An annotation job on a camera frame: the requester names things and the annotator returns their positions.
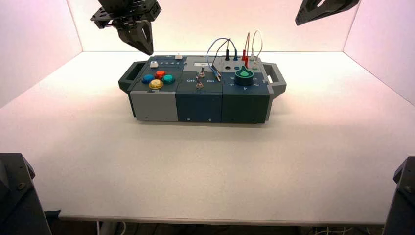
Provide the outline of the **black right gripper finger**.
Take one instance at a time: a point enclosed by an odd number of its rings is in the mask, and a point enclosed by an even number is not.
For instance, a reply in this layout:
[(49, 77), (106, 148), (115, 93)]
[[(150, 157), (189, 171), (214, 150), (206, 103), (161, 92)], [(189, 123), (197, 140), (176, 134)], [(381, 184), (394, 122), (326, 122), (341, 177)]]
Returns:
[(295, 18), (296, 25), (348, 11), (359, 0), (303, 0)]

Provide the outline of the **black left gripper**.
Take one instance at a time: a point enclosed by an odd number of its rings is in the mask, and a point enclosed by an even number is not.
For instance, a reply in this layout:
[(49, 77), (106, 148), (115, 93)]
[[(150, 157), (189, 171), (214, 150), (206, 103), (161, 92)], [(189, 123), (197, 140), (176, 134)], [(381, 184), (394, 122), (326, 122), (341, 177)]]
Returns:
[(104, 29), (116, 27), (121, 41), (139, 51), (152, 55), (154, 52), (152, 26), (161, 12), (156, 0), (100, 0), (101, 7), (90, 20)]

